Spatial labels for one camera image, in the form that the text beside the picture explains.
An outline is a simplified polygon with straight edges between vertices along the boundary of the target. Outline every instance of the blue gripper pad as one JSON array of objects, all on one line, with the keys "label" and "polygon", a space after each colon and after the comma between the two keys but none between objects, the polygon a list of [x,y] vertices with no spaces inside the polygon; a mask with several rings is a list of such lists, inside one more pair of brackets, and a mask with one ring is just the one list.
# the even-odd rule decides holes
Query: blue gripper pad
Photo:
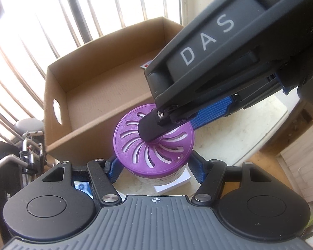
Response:
[{"label": "blue gripper pad", "polygon": [[111,163],[110,171],[107,173],[107,177],[110,180],[111,183],[115,183],[118,179],[119,175],[122,173],[124,166],[121,164],[121,162],[116,158]]},{"label": "blue gripper pad", "polygon": [[197,182],[202,184],[207,176],[204,172],[203,163],[191,154],[188,161],[188,166]]},{"label": "blue gripper pad", "polygon": [[193,125],[194,130],[210,123],[220,117],[227,114],[228,106],[232,103],[231,97],[226,97],[219,102],[215,102],[210,106],[200,110],[198,115],[191,119],[191,125]]}]

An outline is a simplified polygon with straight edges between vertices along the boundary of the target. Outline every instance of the box handle hole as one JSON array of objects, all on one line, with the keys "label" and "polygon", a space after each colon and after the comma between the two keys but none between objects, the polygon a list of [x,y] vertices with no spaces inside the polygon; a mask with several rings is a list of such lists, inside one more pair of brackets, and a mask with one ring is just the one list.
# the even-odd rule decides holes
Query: box handle hole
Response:
[{"label": "box handle hole", "polygon": [[60,105],[57,100],[53,100],[53,110],[54,115],[56,116],[56,119],[60,125],[63,125],[61,120],[61,112],[60,112]]}]

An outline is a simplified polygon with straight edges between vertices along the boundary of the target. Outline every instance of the purple container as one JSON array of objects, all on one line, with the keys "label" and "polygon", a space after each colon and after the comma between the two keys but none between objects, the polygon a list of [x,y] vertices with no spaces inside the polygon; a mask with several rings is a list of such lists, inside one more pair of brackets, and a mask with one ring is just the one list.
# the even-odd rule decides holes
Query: purple container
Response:
[{"label": "purple container", "polygon": [[143,105],[122,118],[114,133],[114,150],[127,170],[158,186],[173,182],[183,173],[194,146],[194,130],[188,122],[153,142],[143,141],[138,122],[155,108],[155,104]]}]

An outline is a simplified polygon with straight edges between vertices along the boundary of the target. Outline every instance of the crosshair marking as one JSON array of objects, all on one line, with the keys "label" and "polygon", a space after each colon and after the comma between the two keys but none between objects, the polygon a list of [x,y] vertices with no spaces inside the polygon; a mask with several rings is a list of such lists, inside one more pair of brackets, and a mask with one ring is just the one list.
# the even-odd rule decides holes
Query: crosshair marking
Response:
[{"label": "crosshair marking", "polygon": [[154,203],[158,203],[158,202],[162,201],[160,198],[157,198],[157,197],[150,199],[150,200],[153,201]]}]

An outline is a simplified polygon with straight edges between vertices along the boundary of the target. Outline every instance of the cardboard box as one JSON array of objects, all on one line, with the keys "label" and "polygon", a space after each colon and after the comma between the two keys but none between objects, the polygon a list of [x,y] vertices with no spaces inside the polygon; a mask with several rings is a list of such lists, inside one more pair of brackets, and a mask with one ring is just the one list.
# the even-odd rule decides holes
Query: cardboard box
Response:
[{"label": "cardboard box", "polygon": [[[140,67],[182,29],[163,17],[91,41],[48,67],[45,81],[46,151],[82,165],[114,154],[112,139],[122,117],[152,103]],[[60,124],[54,112],[60,105]]]}]

